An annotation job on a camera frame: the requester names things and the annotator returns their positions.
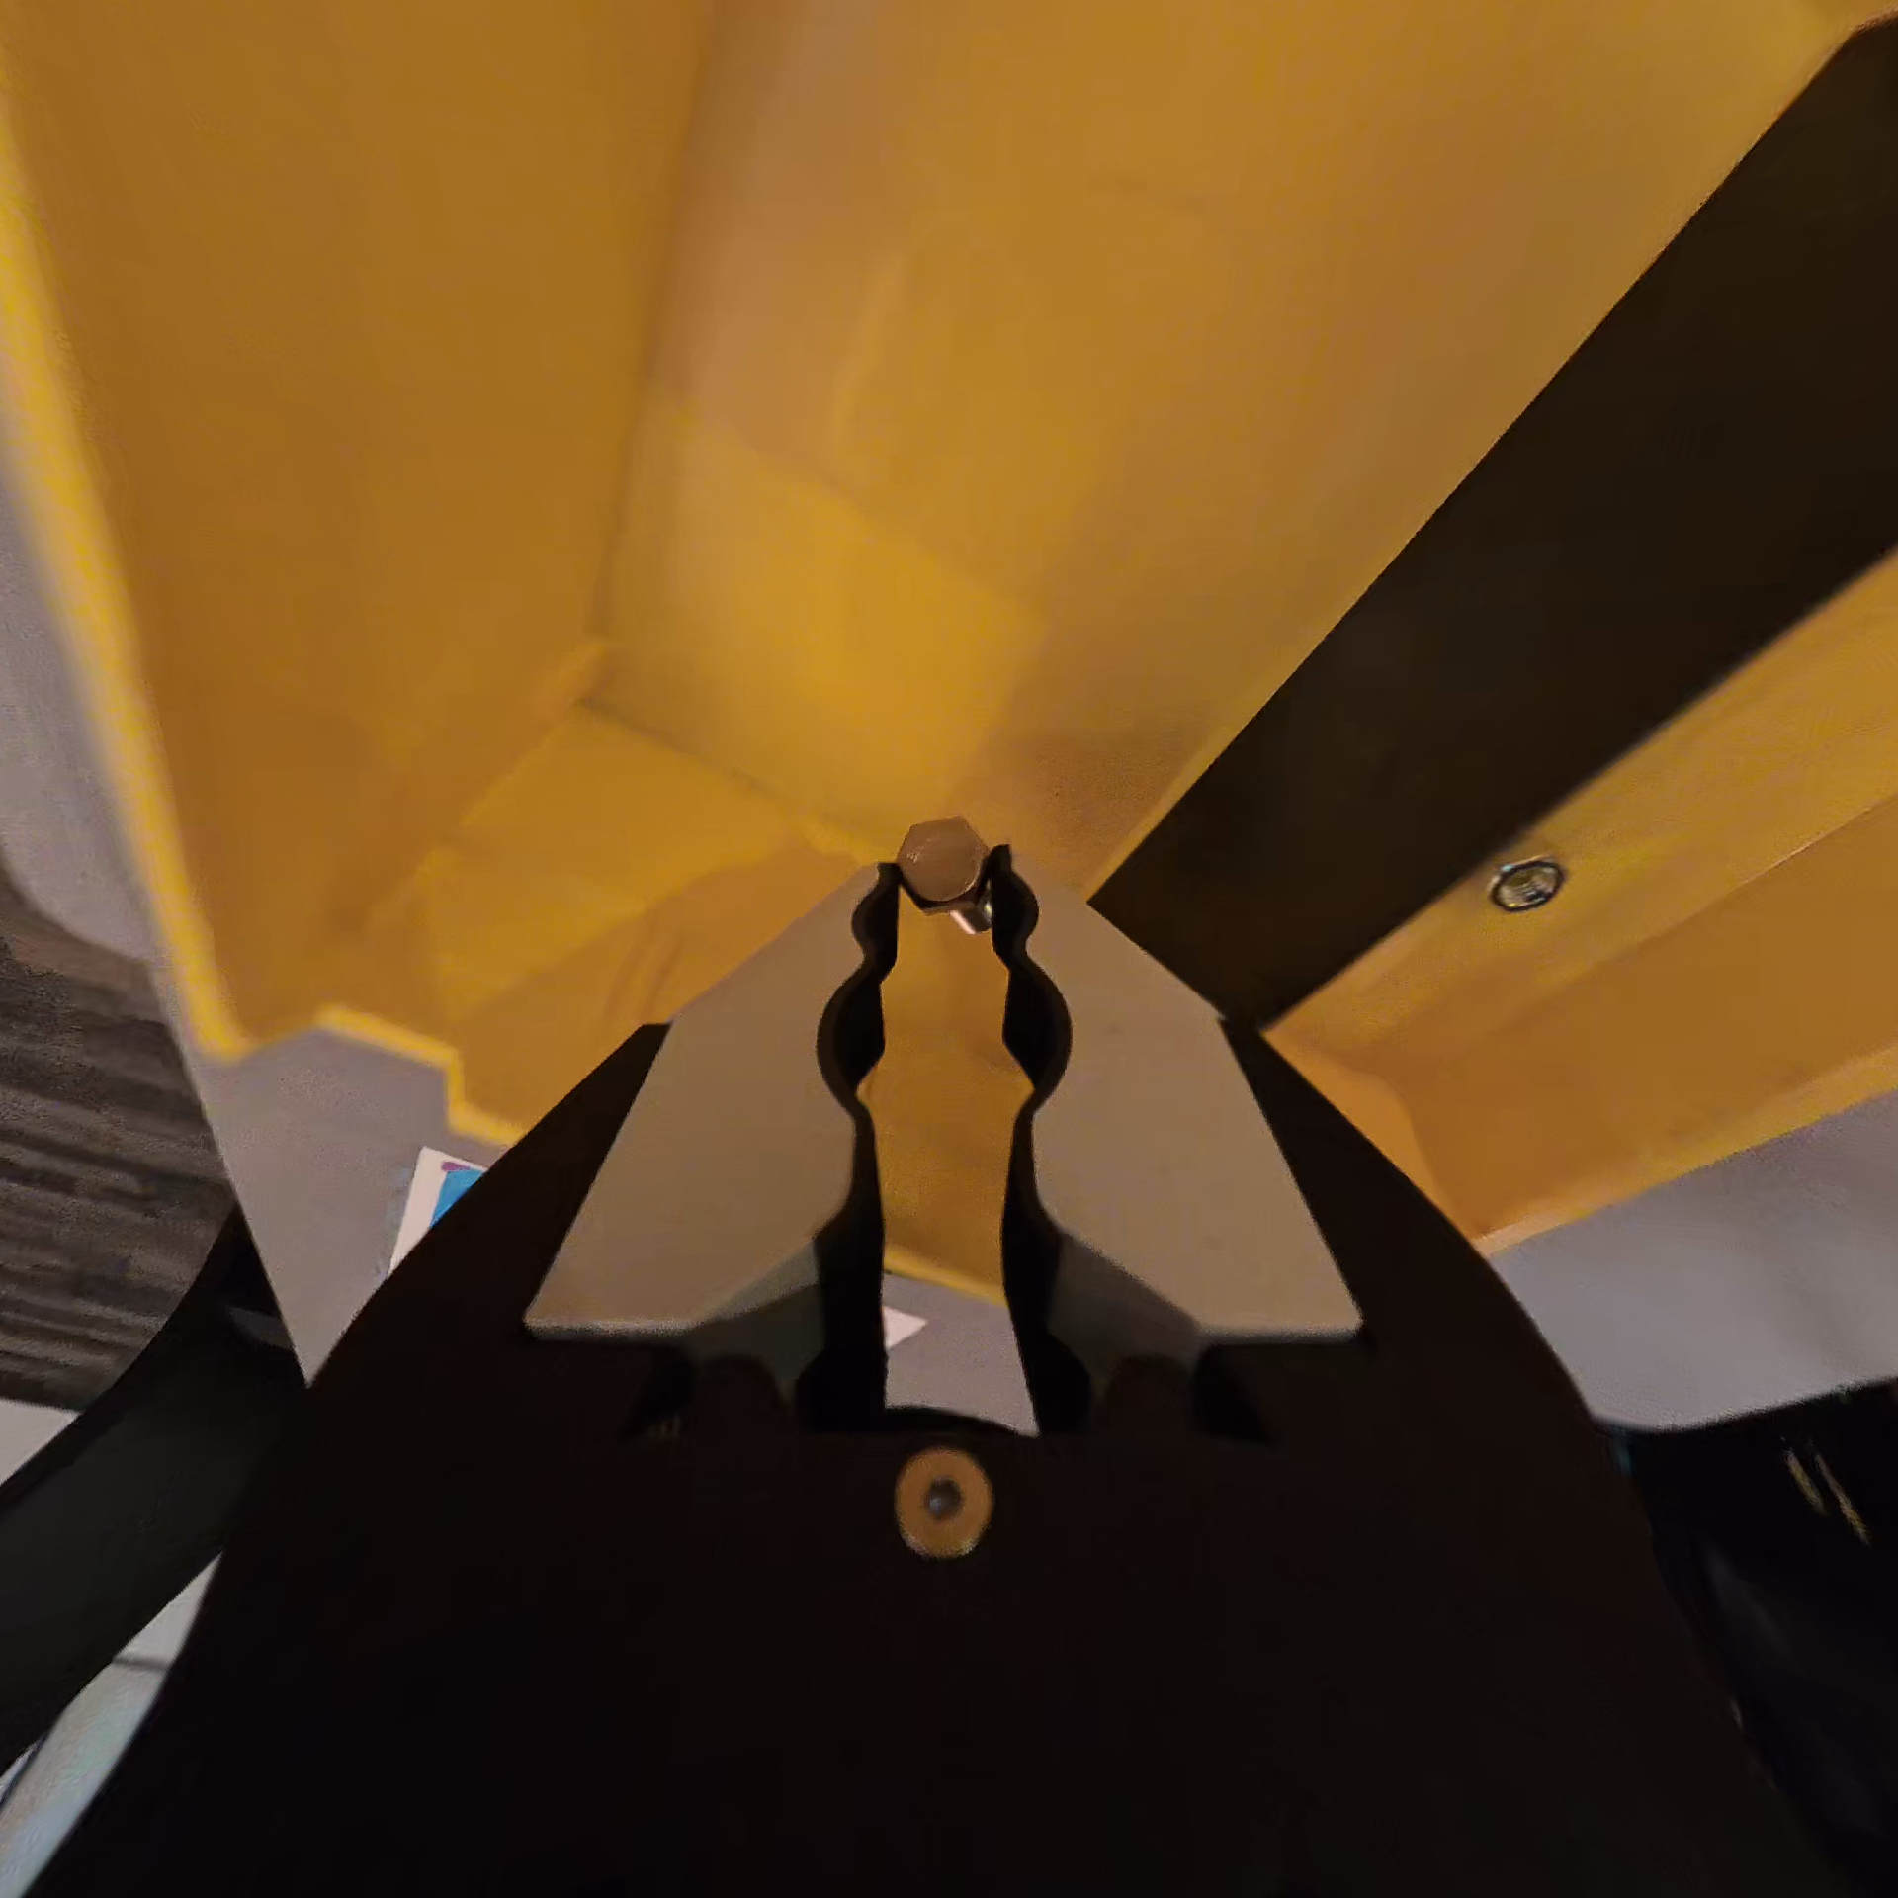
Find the black bin divider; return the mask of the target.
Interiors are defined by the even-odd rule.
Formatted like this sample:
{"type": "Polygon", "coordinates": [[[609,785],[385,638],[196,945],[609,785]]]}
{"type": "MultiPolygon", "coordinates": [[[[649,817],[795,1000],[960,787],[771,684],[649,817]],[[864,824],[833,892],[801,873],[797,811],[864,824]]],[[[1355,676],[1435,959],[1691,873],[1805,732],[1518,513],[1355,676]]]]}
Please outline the black bin divider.
{"type": "Polygon", "coordinates": [[[1864,27],[1092,906],[1265,1029],[1893,551],[1864,27]]]}

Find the silver hex bolt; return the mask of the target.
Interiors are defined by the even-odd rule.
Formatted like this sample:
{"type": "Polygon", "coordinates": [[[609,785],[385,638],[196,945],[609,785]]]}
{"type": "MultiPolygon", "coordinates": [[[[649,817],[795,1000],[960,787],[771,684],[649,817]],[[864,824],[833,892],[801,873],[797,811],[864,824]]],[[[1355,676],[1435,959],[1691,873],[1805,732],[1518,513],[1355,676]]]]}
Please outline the silver hex bolt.
{"type": "Polygon", "coordinates": [[[953,920],[963,934],[992,927],[991,845],[963,817],[916,823],[894,855],[894,870],[924,918],[953,920]]]}

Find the black curved object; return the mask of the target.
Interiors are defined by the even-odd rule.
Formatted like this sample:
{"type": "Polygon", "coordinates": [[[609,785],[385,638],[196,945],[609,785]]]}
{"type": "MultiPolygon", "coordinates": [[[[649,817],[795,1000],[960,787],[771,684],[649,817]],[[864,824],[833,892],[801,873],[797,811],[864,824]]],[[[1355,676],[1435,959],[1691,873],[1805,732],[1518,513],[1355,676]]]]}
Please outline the black curved object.
{"type": "Polygon", "coordinates": [[[239,1205],[154,1340],[3,1489],[3,1768],[225,1550],[305,1393],[239,1205]]]}

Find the blue white sticker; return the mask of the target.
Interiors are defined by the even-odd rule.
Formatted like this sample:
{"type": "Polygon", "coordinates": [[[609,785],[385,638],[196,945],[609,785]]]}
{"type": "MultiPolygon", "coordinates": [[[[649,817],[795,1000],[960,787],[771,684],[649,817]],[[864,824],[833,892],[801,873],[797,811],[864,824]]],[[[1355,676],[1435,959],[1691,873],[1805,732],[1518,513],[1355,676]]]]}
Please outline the blue white sticker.
{"type": "Polygon", "coordinates": [[[449,1154],[434,1146],[419,1150],[402,1196],[387,1275],[400,1268],[431,1228],[486,1176],[482,1161],[449,1154]]]}

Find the dark blurred object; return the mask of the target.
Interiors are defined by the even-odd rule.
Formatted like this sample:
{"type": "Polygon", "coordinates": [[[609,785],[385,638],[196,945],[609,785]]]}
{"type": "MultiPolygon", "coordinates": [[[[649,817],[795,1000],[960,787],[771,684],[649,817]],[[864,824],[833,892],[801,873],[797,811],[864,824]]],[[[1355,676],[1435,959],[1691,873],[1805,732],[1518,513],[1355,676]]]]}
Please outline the dark blurred object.
{"type": "Polygon", "coordinates": [[[1614,1429],[1747,1741],[1862,1893],[1897,1893],[1897,1390],[1614,1429]]]}

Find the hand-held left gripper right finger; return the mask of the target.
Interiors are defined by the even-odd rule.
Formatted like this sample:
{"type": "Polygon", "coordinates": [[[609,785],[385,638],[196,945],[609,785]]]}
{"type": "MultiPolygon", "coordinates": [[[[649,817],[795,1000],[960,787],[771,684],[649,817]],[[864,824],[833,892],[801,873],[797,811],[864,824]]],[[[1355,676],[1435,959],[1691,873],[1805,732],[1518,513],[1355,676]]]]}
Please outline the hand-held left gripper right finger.
{"type": "Polygon", "coordinates": [[[988,857],[1004,1047],[1029,1082],[1004,1292],[1035,1429],[1080,1433],[1117,1376],[1362,1326],[1218,1010],[1007,845],[988,857]]]}

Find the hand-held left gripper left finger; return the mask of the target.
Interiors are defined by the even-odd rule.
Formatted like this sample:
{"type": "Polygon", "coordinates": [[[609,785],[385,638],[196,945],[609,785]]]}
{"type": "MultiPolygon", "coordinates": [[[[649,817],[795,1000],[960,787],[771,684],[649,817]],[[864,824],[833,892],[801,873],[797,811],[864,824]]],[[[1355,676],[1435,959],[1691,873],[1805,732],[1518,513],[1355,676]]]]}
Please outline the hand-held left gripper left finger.
{"type": "Polygon", "coordinates": [[[526,1326],[753,1361],[819,1429],[885,1409],[879,1154],[901,889],[862,870],[657,1041],[526,1326]]]}

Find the yellow plastic bin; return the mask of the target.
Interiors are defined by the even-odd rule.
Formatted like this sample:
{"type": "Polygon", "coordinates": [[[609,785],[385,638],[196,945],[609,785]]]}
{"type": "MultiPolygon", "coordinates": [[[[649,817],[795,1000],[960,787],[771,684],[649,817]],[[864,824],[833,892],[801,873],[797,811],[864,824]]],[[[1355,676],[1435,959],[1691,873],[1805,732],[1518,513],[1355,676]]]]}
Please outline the yellow plastic bin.
{"type": "MultiPolygon", "coordinates": [[[[5,5],[11,473],[180,1041],[502,1142],[916,821],[1093,898],[1888,21],[5,5]]],[[[1494,1248],[1889,1093],[1893,551],[1230,1021],[1494,1248]]]]}

